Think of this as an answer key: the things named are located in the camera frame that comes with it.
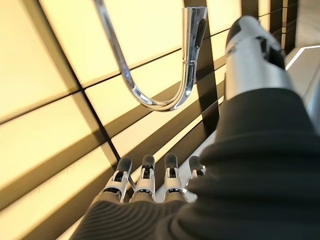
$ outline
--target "ribbed fabric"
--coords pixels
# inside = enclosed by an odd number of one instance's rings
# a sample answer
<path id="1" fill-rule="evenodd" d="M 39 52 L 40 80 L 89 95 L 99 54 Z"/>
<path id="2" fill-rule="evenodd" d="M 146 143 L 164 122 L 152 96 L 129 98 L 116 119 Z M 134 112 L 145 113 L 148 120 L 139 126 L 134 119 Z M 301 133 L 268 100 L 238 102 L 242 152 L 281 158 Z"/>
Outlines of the ribbed fabric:
<path id="1" fill-rule="evenodd" d="M 95 203 L 87 212 L 72 240 L 153 240 L 159 220 L 177 212 L 184 201 L 157 204 L 139 201 Z"/>

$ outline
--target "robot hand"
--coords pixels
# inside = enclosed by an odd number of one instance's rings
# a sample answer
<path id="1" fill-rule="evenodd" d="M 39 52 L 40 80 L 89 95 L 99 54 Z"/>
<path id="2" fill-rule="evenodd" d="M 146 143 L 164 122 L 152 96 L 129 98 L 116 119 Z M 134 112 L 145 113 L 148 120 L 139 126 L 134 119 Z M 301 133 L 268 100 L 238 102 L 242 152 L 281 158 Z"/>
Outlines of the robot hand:
<path id="1" fill-rule="evenodd" d="M 177 212 L 187 204 L 181 183 L 176 155 L 165 156 L 165 198 L 156 203 L 155 159 L 144 156 L 135 191 L 128 203 L 124 198 L 132 162 L 128 157 L 120 159 L 117 169 L 105 188 L 93 200 L 72 240 L 84 239 L 155 239 L 157 223 Z M 199 157 L 189 160 L 193 178 L 205 174 Z"/>

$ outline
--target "curved faucet spout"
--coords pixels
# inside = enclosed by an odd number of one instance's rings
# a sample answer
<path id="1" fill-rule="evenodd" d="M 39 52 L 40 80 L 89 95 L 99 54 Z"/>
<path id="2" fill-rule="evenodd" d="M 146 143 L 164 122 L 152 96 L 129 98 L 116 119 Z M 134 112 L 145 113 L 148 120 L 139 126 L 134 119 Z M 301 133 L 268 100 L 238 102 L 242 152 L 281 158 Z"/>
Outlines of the curved faucet spout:
<path id="1" fill-rule="evenodd" d="M 94 0 L 104 31 L 110 42 L 114 57 L 124 79 L 124 83 L 139 103 L 153 111 L 178 109 L 190 96 L 196 80 L 199 49 L 205 34 L 207 8 L 203 6 L 185 7 L 182 10 L 182 80 L 176 95 L 166 101 L 148 98 L 135 84 L 103 0 Z"/>

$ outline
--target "light panel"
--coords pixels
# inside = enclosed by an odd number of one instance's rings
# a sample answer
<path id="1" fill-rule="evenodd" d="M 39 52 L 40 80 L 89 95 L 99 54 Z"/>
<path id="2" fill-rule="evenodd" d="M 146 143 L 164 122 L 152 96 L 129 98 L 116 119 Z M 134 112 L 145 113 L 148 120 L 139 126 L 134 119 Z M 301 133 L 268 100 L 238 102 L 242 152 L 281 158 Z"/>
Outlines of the light panel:
<path id="1" fill-rule="evenodd" d="M 231 27 L 241 17 L 241 0 L 206 0 L 210 34 Z"/>
<path id="2" fill-rule="evenodd" d="M 229 30 L 226 30 L 210 38 L 211 46 L 212 46 L 213 61 L 225 55 L 228 33 L 229 33 Z"/>
<path id="3" fill-rule="evenodd" d="M 264 15 L 264 16 L 260 16 L 259 17 L 259 21 L 261 26 L 269 31 L 270 30 L 270 14 Z"/>
<path id="4" fill-rule="evenodd" d="M 81 217 L 78 221 L 76 221 L 71 227 L 69 227 L 63 234 L 61 234 L 56 240 L 69 240 L 72 234 L 75 232 L 80 222 L 84 217 Z"/>
<path id="5" fill-rule="evenodd" d="M 126 128 L 111 140 L 121 157 L 138 146 L 143 140 L 173 119 L 184 109 L 190 106 L 199 98 L 197 85 L 193 87 L 192 93 L 187 101 L 174 111 L 159 112 L 153 111 L 141 120 Z"/>
<path id="6" fill-rule="evenodd" d="M 285 49 L 285 43 L 286 43 L 286 34 L 281 35 L 281 48 Z"/>
<path id="7" fill-rule="evenodd" d="M 0 1 L 0 122 L 70 92 L 28 12 Z"/>
<path id="8" fill-rule="evenodd" d="M 141 91 L 153 97 L 181 80 L 181 50 L 138 67 L 131 74 Z M 104 126 L 139 105 L 122 76 L 89 87 L 85 92 Z"/>
<path id="9" fill-rule="evenodd" d="M 270 0 L 259 0 L 259 16 L 269 14 L 271 9 L 271 2 Z"/>
<path id="10" fill-rule="evenodd" d="M 40 3 L 84 86 L 119 72 L 93 1 Z M 181 47 L 182 0 L 108 0 L 105 4 L 130 67 Z"/>
<path id="11" fill-rule="evenodd" d="M 215 84 L 218 85 L 219 83 L 221 83 L 223 80 L 225 80 L 225 73 L 227 70 L 227 66 L 223 65 L 222 67 L 220 67 L 219 69 L 214 71 L 215 74 Z"/>
<path id="12" fill-rule="evenodd" d="M 0 190 L 91 133 L 73 96 L 0 125 Z"/>
<path id="13" fill-rule="evenodd" d="M 22 239 L 111 167 L 96 148 L 0 212 L 1 238 Z"/>
<path id="14" fill-rule="evenodd" d="M 225 100 L 225 96 L 223 95 L 222 97 L 220 97 L 219 99 L 218 99 L 218 104 L 220 105 L 220 104 L 222 104 L 222 102 Z"/>
<path id="15" fill-rule="evenodd" d="M 175 135 L 170 141 L 168 141 L 162 148 L 160 148 L 155 154 L 153 154 L 155 162 L 159 161 L 173 146 L 179 142 L 188 132 L 190 132 L 200 121 L 202 120 L 202 115 L 194 119 L 188 126 L 186 126 L 181 132 Z M 136 183 L 141 173 L 140 166 L 132 174 L 131 178 Z"/>

